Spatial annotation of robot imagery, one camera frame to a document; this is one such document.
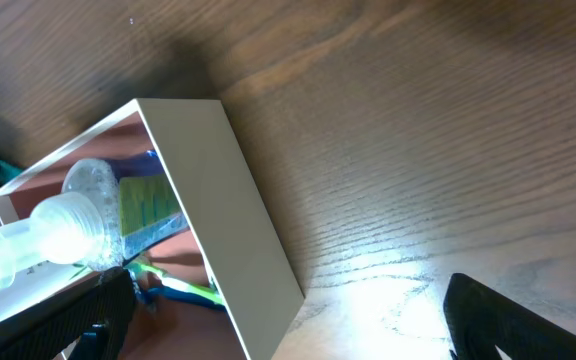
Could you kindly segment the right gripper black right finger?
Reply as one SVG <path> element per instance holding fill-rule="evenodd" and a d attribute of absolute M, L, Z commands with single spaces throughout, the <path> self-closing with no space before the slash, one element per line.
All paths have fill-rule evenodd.
<path fill-rule="evenodd" d="M 463 273 L 450 277 L 443 311 L 454 359 L 576 359 L 576 335 Z"/>

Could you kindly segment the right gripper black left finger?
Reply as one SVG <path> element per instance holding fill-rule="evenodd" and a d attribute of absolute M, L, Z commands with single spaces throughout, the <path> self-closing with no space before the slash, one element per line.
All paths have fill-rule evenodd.
<path fill-rule="evenodd" d="M 113 268 L 0 322 L 0 359 L 116 359 L 136 307 L 128 271 Z"/>

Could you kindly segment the white tube with gold cap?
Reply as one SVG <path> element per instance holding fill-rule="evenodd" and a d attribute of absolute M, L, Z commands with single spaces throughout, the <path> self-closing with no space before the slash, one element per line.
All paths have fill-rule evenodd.
<path fill-rule="evenodd" d="M 0 289 L 0 322 L 36 305 L 90 273 L 91 270 L 83 265 L 58 265 L 48 261 L 17 272 L 13 282 Z"/>

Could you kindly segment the clear bottle with blue liquid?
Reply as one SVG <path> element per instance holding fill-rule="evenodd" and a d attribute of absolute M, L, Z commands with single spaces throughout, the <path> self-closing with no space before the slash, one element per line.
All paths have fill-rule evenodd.
<path fill-rule="evenodd" d="M 124 266 L 188 228 L 155 151 L 81 159 L 59 194 L 41 201 L 28 218 L 0 225 L 0 290 L 44 261 L 94 271 Z"/>

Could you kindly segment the green and white toothbrush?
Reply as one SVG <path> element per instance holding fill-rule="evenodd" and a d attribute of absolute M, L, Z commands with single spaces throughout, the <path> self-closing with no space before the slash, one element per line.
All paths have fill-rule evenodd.
<path fill-rule="evenodd" d="M 207 300 L 212 305 L 224 305 L 224 301 L 217 290 L 175 278 L 166 270 L 150 265 L 139 258 L 128 263 L 125 268 L 135 276 L 146 274 L 155 275 L 161 281 L 163 289 L 172 290 L 186 295 L 191 294 L 203 300 Z"/>

